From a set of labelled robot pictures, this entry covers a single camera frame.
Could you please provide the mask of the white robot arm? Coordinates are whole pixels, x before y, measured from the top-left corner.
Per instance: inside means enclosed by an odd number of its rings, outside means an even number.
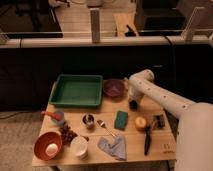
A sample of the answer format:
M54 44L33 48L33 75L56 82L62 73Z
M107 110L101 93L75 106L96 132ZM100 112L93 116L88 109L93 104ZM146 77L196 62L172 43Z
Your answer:
M213 171L213 104L194 102L153 83L145 69L129 77L129 100L144 95L179 119L174 171Z

